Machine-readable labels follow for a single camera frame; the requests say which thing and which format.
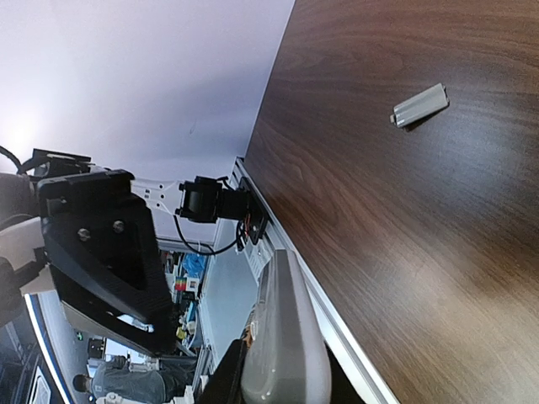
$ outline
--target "wire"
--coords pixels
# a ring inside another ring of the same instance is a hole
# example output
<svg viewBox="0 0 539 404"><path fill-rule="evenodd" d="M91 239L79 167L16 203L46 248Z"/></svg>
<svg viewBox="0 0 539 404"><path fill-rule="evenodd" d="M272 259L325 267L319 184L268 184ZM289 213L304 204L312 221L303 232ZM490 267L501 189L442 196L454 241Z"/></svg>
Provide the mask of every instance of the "wire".
<svg viewBox="0 0 539 404"><path fill-rule="evenodd" d="M19 215L9 216L6 220L0 222L0 231L6 230L8 227L15 226L18 223L32 219L33 216L21 213Z"/></svg>
<svg viewBox="0 0 539 404"><path fill-rule="evenodd" d="M51 158L48 156L32 157L29 160L26 160L23 164L21 164L21 166L17 170L17 174L26 174L29 170L37 168L50 161Z"/></svg>
<svg viewBox="0 0 539 404"><path fill-rule="evenodd" d="M7 157L11 162L15 165L17 168L17 171L21 168L22 164L20 163L20 160L8 149L5 147L0 146L0 154Z"/></svg>
<svg viewBox="0 0 539 404"><path fill-rule="evenodd" d="M228 177L219 177L218 179L216 179L216 181L219 183L222 183L225 188L227 189L230 189L231 191L234 191L235 189L233 187L231 187L229 184L228 184Z"/></svg>
<svg viewBox="0 0 539 404"><path fill-rule="evenodd" d="M198 244L199 244L199 248L204 247L204 248L207 248L208 250L210 250L211 253L215 252L215 250L213 249L213 247L210 244L206 244L205 242L198 242Z"/></svg>
<svg viewBox="0 0 539 404"><path fill-rule="evenodd" d="M185 237L184 237L184 233L182 233L182 230L180 229L179 227L179 221L178 221L178 217L176 215L173 215L173 218L174 218L174 224L176 225L176 230L178 231L178 236L179 238L181 239L181 241L185 244L185 246L191 250L193 253L197 253L199 255L202 255L202 256L211 256L211 255L217 255L217 254L221 254L221 253L224 253L225 251L228 251L230 250L232 247L234 247L235 245L237 245L239 243L239 239L241 238L241 234L240 234L240 237L238 237L237 233L238 231L241 229L241 224L242 222L239 221L237 223L237 227L236 227L236 239L231 242L230 244L228 244L226 247L220 249L220 250L217 250L217 251L212 251L212 252L200 252L200 251L197 251L195 248L191 247L191 245L188 243L187 240L185 240Z"/></svg>

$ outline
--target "white wall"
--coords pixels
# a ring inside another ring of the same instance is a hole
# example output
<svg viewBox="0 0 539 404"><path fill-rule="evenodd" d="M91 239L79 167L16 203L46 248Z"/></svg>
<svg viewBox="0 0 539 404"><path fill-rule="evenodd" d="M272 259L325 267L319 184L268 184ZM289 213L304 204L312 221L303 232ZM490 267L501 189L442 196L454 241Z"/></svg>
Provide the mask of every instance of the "white wall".
<svg viewBox="0 0 539 404"><path fill-rule="evenodd" d="M0 3L0 145L153 179L227 175L246 151L293 0ZM9 165L0 158L0 171ZM175 234L168 218L159 233ZM214 228L184 224L189 238Z"/></svg>

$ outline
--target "metal frame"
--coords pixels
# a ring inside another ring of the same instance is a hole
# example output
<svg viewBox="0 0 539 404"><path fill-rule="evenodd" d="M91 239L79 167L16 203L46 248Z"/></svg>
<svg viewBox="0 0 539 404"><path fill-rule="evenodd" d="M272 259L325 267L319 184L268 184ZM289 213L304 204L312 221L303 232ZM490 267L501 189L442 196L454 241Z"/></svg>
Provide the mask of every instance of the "metal frame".
<svg viewBox="0 0 539 404"><path fill-rule="evenodd" d="M24 348L23 345L20 343L19 335L17 335L17 331L15 330L13 322L9 322L8 324L6 324L4 326L4 329L8 333L9 340L13 345L13 351L15 351L15 353L19 357L19 360L22 361L24 359Z"/></svg>
<svg viewBox="0 0 539 404"><path fill-rule="evenodd" d="M188 242L191 246L197 248L197 242L193 242L189 240ZM211 243L206 242L205 244L209 245L210 247L213 247ZM185 246L184 242L182 242L181 240L174 240L172 238L165 238L165 237L157 237L157 245L159 246L159 249L162 251L174 251L175 253L188 253L188 254L193 253L191 250L189 250ZM200 250L203 253L208 253L210 251L207 247L203 245L200 245Z"/></svg>
<svg viewBox="0 0 539 404"><path fill-rule="evenodd" d="M232 180L237 182L241 177L247 177L251 180L253 191L260 197L264 207L269 212L270 223L266 229L266 235L273 246L287 248L296 253L322 335L352 386L367 404L397 404L397 398L355 340L343 318L256 187L256 183L249 176L242 160L238 158Z"/></svg>
<svg viewBox="0 0 539 404"><path fill-rule="evenodd" d="M210 373L211 365L211 347L203 347L199 352L199 360L196 364L195 377L193 378L193 391L196 392L200 388L200 377Z"/></svg>

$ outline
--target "screw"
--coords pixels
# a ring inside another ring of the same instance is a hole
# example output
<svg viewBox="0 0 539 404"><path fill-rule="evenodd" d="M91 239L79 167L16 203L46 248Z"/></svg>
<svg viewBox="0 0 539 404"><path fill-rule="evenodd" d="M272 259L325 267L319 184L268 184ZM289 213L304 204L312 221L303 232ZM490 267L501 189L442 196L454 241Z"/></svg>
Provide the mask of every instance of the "screw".
<svg viewBox="0 0 539 404"><path fill-rule="evenodd" d="M112 228L115 229L115 233L120 234L124 232L125 224L123 221L115 221Z"/></svg>
<svg viewBox="0 0 539 404"><path fill-rule="evenodd" d="M77 234L81 242L87 242L91 238L90 230L88 229L78 229Z"/></svg>

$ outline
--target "wooden table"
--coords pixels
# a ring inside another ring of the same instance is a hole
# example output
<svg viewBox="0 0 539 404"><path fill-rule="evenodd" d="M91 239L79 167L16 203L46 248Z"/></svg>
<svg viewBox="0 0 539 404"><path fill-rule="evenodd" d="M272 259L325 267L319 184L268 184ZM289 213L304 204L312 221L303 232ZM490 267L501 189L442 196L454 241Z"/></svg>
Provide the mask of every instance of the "wooden table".
<svg viewBox="0 0 539 404"><path fill-rule="evenodd" d="M296 0L246 167L401 402L539 402L538 123L535 0Z"/></svg>

